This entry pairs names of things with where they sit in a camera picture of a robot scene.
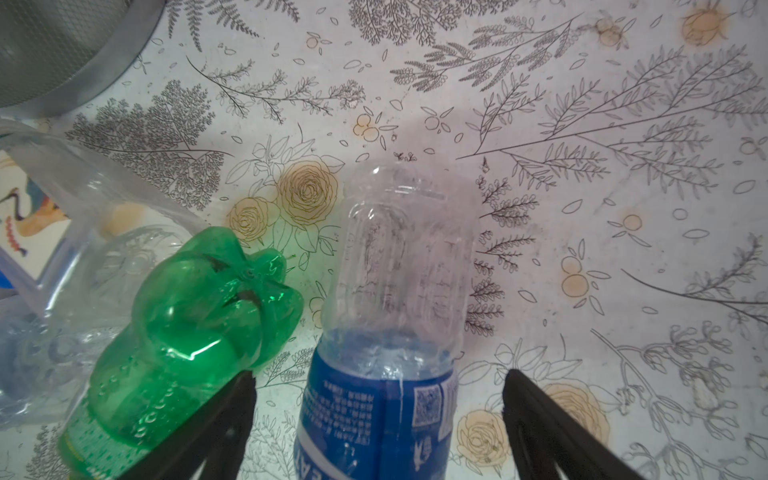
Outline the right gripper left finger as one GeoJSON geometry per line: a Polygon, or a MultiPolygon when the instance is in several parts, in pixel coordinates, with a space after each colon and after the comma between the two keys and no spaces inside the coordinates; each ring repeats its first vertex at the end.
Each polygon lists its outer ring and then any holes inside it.
{"type": "Polygon", "coordinates": [[[257,403],[251,371],[238,373],[123,479],[235,479],[257,403]]]}

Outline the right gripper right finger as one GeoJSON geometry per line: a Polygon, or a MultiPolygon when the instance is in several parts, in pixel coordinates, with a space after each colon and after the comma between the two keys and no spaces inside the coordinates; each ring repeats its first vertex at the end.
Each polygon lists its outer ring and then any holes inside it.
{"type": "Polygon", "coordinates": [[[506,375],[502,418],[519,477],[640,480],[523,372],[506,375]]]}

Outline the green bottle yellow cap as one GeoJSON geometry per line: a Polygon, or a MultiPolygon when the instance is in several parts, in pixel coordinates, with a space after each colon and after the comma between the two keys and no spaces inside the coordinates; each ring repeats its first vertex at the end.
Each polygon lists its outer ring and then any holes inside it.
{"type": "Polygon", "coordinates": [[[157,265],[59,438],[71,477],[120,476],[233,377],[274,358],[304,308],[286,274],[279,251],[246,253],[225,227],[157,265]]]}

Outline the small bottle blue label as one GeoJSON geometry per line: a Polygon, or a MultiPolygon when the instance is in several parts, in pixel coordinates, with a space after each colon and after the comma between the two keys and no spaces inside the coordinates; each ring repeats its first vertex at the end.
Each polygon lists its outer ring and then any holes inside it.
{"type": "Polygon", "coordinates": [[[20,296],[1,300],[1,428],[65,420],[117,328],[51,325],[20,296]]]}

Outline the blue label bottle white cap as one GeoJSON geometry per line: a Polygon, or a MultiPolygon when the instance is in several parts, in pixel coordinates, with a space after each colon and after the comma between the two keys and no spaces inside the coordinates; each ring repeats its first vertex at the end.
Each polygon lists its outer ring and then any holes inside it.
{"type": "Polygon", "coordinates": [[[479,215],[464,174],[362,166],[339,206],[294,444],[300,479],[446,474],[479,215]]]}

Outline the clear bottle bird label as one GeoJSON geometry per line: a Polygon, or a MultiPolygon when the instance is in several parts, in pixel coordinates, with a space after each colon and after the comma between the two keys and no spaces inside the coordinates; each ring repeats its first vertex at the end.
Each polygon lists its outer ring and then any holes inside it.
{"type": "Polygon", "coordinates": [[[1,123],[1,272],[43,318],[129,315],[150,272],[206,223],[123,165],[1,123]]]}

